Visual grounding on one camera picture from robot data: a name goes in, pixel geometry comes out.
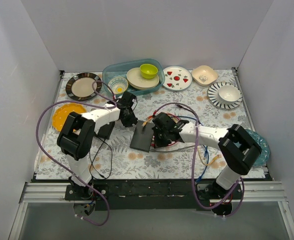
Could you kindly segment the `black network switch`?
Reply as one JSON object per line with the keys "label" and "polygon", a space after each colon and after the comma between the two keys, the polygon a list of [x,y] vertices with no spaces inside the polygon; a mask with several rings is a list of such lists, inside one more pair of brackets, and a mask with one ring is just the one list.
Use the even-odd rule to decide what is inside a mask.
{"label": "black network switch", "polygon": [[143,126],[143,123],[144,122],[141,120],[137,122],[129,147],[148,153],[152,144],[154,136],[153,127],[155,125],[147,122],[146,125]]}

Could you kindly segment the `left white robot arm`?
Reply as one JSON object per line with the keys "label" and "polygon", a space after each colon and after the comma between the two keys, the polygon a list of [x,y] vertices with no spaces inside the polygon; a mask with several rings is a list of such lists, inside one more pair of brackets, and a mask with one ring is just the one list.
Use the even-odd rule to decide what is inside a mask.
{"label": "left white robot arm", "polygon": [[88,184],[92,175],[88,168],[87,155],[95,134],[100,128],[118,120],[124,127],[136,125],[138,119],[133,110],[136,101],[134,94],[125,91],[120,99],[109,101],[90,112],[68,114],[57,138],[57,145],[67,156],[72,171],[71,181],[77,185],[76,194],[82,200],[90,199],[94,193],[93,187]]}

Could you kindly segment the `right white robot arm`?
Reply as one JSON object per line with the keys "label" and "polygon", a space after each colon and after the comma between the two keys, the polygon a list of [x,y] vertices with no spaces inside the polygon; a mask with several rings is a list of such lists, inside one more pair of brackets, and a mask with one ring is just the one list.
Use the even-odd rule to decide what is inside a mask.
{"label": "right white robot arm", "polygon": [[195,143],[220,150],[227,166],[221,171],[213,186],[214,195],[224,199],[232,192],[232,186],[241,176],[248,174],[262,153],[259,144],[238,124],[229,128],[214,128],[187,120],[175,122],[164,112],[156,115],[154,144],[166,147],[172,142]]}

